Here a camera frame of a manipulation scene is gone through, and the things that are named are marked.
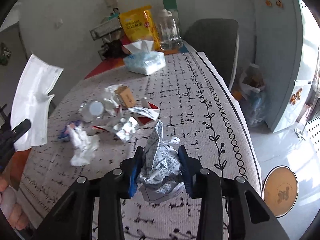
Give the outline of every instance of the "finger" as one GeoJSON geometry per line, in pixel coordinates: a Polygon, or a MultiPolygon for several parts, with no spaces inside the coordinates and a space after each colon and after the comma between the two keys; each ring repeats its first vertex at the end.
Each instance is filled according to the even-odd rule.
{"type": "Polygon", "coordinates": [[[9,186],[8,182],[3,176],[0,176],[0,192],[3,192],[9,186]]]}
{"type": "Polygon", "coordinates": [[[10,226],[12,226],[14,228],[21,215],[22,215],[22,208],[21,208],[20,204],[15,203],[13,206],[13,209],[12,209],[12,213],[8,219],[10,226]]]}
{"type": "Polygon", "coordinates": [[[2,194],[2,201],[0,204],[0,209],[6,219],[9,219],[14,204],[17,202],[17,197],[14,190],[8,187],[2,194]]]}
{"type": "Polygon", "coordinates": [[[22,215],[19,217],[18,222],[16,224],[16,229],[17,230],[23,230],[27,227],[29,223],[29,219],[27,215],[23,212],[22,215]]]}

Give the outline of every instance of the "gray chair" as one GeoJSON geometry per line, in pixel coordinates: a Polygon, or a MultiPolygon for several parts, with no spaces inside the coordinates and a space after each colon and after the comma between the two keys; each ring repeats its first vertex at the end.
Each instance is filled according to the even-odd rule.
{"type": "Polygon", "coordinates": [[[183,39],[196,51],[206,54],[231,90],[238,61],[238,22],[231,19],[197,20],[183,39]]]}

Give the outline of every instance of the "crumpled plastic wrapper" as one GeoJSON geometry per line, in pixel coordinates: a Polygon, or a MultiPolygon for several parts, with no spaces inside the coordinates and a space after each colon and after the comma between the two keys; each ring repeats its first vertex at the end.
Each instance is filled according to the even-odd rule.
{"type": "Polygon", "coordinates": [[[102,93],[102,100],[104,109],[110,114],[110,115],[116,115],[115,108],[118,108],[120,105],[120,100],[118,96],[116,95],[116,90],[122,86],[122,84],[112,85],[108,86],[103,90],[102,93]]]}
{"type": "Polygon", "coordinates": [[[161,203],[176,197],[185,190],[178,152],[171,145],[180,139],[172,137],[162,141],[163,124],[158,121],[144,148],[143,167],[137,178],[142,183],[139,188],[145,201],[161,203]]]}
{"type": "Polygon", "coordinates": [[[86,131],[83,131],[80,127],[72,128],[70,125],[67,127],[70,141],[75,147],[73,157],[70,160],[71,165],[83,166],[90,164],[91,159],[95,157],[94,151],[99,148],[99,136],[88,136],[86,131]]]}

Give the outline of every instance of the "bottle cap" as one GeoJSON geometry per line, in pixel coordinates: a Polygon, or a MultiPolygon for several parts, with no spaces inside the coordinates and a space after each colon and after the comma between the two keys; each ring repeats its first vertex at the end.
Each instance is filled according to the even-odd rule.
{"type": "Polygon", "coordinates": [[[102,115],[103,110],[104,110],[103,104],[99,101],[94,101],[89,106],[89,112],[94,116],[102,115]]]}

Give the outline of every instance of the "clear plastic bottle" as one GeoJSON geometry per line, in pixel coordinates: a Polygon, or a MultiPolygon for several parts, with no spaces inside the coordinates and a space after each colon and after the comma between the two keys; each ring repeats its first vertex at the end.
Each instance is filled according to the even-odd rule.
{"type": "Polygon", "coordinates": [[[172,13],[163,9],[158,14],[157,28],[160,38],[160,47],[163,50],[180,49],[183,42],[177,20],[172,13]]]}

